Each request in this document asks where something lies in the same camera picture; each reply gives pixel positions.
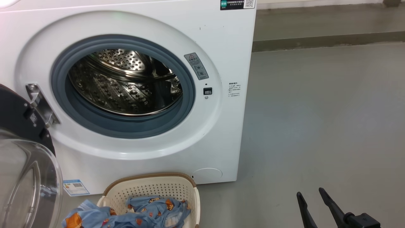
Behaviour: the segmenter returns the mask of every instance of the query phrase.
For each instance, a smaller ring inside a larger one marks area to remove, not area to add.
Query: white washing machine
[[[53,151],[70,195],[156,172],[236,180],[254,0],[0,2],[1,127]]]

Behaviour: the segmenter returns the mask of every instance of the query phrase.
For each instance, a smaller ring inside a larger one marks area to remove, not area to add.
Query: qr code
[[[243,5],[244,9],[253,9],[254,8],[255,0],[245,0],[245,4]]]

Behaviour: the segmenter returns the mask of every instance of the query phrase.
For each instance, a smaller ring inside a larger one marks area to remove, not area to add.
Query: stainless steel drum
[[[173,105],[180,81],[160,61],[124,49],[106,49],[79,60],[68,76],[92,105],[124,116],[147,116]]]

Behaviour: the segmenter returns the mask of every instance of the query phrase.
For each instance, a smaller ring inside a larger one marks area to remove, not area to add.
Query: baseboard
[[[376,4],[382,2],[383,0],[315,0],[315,1],[300,1],[300,2],[272,2],[272,3],[258,2],[257,9],[280,9],[280,8],[351,5],[351,4]]]
[[[254,41],[252,52],[304,49],[316,47],[340,47],[377,43],[403,43],[405,31],[350,34],[325,37],[303,37],[293,39]]]

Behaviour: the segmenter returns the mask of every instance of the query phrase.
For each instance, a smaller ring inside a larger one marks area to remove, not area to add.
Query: sticker
[[[80,180],[63,181],[63,188],[70,196],[82,196],[90,194]]]
[[[241,95],[241,86],[237,82],[229,83],[228,97],[239,97]]]
[[[191,67],[194,69],[194,72],[196,73],[198,80],[209,78],[203,63],[200,61],[200,58],[196,53],[187,54],[184,55],[184,57],[187,59],[188,63],[190,63]]]
[[[221,10],[230,10],[230,9],[254,9],[256,0],[220,0]]]

